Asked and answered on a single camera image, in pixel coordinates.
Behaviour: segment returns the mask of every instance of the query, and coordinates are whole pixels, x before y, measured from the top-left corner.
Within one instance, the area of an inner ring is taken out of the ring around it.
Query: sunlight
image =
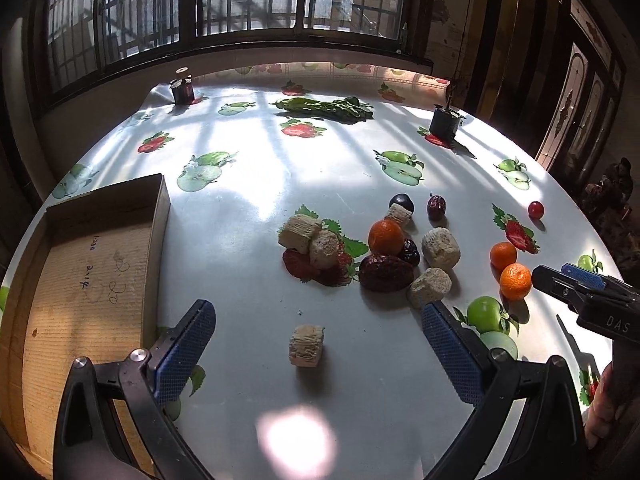
[[[262,452],[284,480],[326,478],[334,469],[338,440],[316,408],[299,405],[264,413],[256,431]]]

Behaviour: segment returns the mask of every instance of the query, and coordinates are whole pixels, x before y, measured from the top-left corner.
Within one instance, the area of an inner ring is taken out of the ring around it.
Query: green apple
[[[479,333],[500,332],[500,302],[490,296],[475,298],[466,310],[467,324],[475,326]]]

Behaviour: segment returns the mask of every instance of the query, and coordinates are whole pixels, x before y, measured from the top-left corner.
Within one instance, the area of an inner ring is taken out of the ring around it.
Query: cardboard box
[[[73,359],[118,361],[155,341],[169,207],[161,174],[69,199],[46,210],[18,263],[0,325],[0,417],[47,478]],[[116,407],[136,458],[152,472],[128,409]]]

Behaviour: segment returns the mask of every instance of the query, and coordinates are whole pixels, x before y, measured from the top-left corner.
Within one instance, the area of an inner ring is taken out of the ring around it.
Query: leafy vegetable
[[[189,394],[190,397],[200,389],[206,376],[207,374],[205,373],[204,368],[202,368],[200,365],[195,365],[193,367],[193,370],[191,371],[191,393]]]
[[[308,97],[292,97],[281,99],[275,103],[280,110],[296,114],[301,117],[324,118],[339,123],[354,124],[359,121],[373,119],[371,105],[361,103],[355,97],[335,99],[334,101],[319,101]]]
[[[318,213],[311,211],[306,205],[301,205],[299,209],[294,213],[295,215],[306,215],[311,218],[318,218]]]

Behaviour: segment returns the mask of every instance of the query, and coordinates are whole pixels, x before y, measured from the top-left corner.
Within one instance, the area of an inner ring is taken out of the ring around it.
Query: window frame
[[[23,60],[25,74],[30,80],[28,96],[31,110],[36,118],[42,117],[59,104],[121,75],[183,57],[238,49],[239,43],[243,44],[242,48],[302,46],[366,52],[423,66],[425,73],[431,73],[433,70],[433,62],[424,57],[422,49],[422,45],[428,40],[433,0],[398,0],[398,5],[401,6],[401,25],[397,40],[357,32],[303,27],[303,20],[299,20],[298,16],[304,16],[308,6],[306,0],[296,0],[294,27],[238,30],[203,36],[199,33],[203,13],[202,6],[198,4],[199,0],[178,0],[178,41],[150,48],[111,63],[106,62],[104,52],[106,46],[102,26],[103,1],[94,0],[96,70],[53,91],[49,78],[46,43],[49,0],[32,0],[23,27],[23,41],[26,46]],[[193,9],[193,12],[185,12],[184,9]],[[405,23],[408,26],[405,36],[408,38],[402,37],[402,24]]]

